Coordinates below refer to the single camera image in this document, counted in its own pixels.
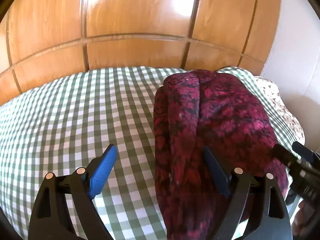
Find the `person's right hand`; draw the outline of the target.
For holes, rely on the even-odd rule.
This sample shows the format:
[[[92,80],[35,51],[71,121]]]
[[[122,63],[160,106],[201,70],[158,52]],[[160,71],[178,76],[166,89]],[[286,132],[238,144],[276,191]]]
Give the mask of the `person's right hand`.
[[[293,239],[319,239],[319,205],[300,202],[292,223]]]

